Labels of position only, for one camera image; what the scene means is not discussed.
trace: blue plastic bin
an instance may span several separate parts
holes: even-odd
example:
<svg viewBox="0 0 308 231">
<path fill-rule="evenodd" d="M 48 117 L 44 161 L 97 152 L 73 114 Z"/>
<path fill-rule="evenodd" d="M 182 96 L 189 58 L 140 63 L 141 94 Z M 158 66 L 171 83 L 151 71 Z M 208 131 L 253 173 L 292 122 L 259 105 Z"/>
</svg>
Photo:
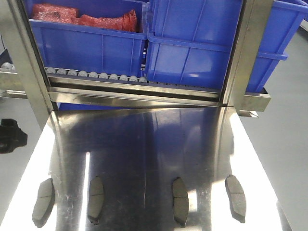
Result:
<svg viewBox="0 0 308 231">
<path fill-rule="evenodd" d="M 146 36 L 146 3 L 134 0 L 24 0 L 79 9 L 79 15 L 120 17 L 134 9 L 140 33 L 30 20 L 45 66 L 140 76 Z"/>
<path fill-rule="evenodd" d="M 259 50 L 283 53 L 307 14 L 302 0 L 274 1 Z"/>
<path fill-rule="evenodd" d="M 305 20 L 308 22 L 308 14 L 305 17 Z"/>
<path fill-rule="evenodd" d="M 155 36 L 231 46 L 242 0 L 155 0 Z"/>
<path fill-rule="evenodd" d="M 166 39 L 148 33 L 145 73 L 149 81 L 221 89 L 231 47 Z M 260 92 L 286 55 L 259 52 L 247 90 Z"/>
<path fill-rule="evenodd" d="M 242 0 L 153 0 L 155 36 L 232 45 Z M 274 1 L 260 51 L 283 53 L 308 14 L 302 0 Z"/>
</svg>

